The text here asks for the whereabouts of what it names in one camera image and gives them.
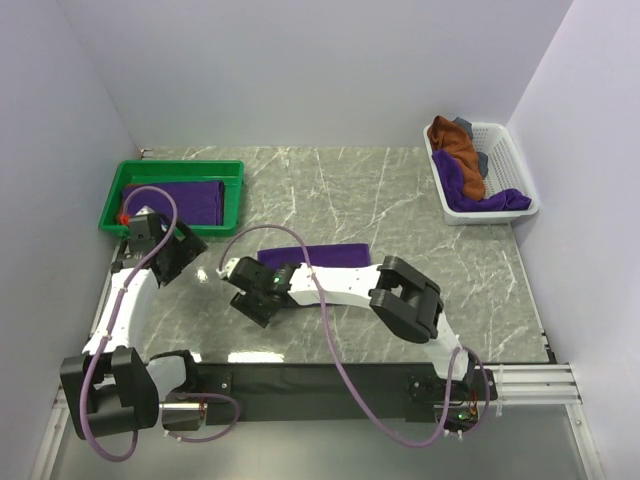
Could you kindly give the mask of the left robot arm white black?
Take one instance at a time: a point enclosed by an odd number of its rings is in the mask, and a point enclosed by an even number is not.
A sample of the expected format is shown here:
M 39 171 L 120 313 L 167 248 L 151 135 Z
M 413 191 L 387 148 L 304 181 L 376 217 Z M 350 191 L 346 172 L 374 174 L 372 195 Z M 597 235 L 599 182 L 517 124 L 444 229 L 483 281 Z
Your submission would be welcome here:
M 173 225 L 170 238 L 166 230 Z M 160 288 L 207 249 L 182 220 L 137 215 L 110 267 L 110 291 L 94 334 L 81 354 L 63 360 L 60 380 L 78 437 L 96 438 L 152 428 L 161 402 L 193 400 L 201 389 L 187 350 L 140 356 L 142 330 Z

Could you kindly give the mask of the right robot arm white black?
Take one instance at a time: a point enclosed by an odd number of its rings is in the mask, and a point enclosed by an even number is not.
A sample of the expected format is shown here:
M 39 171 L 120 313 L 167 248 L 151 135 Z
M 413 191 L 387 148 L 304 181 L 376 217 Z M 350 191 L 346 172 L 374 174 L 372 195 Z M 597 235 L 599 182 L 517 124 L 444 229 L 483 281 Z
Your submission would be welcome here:
M 475 387 L 477 362 L 446 319 L 440 287 L 399 257 L 366 267 L 273 269 L 245 256 L 227 261 L 219 276 L 238 289 L 230 305 L 262 328 L 285 308 L 326 303 L 365 309 L 399 339 L 424 347 L 446 396 L 462 399 Z

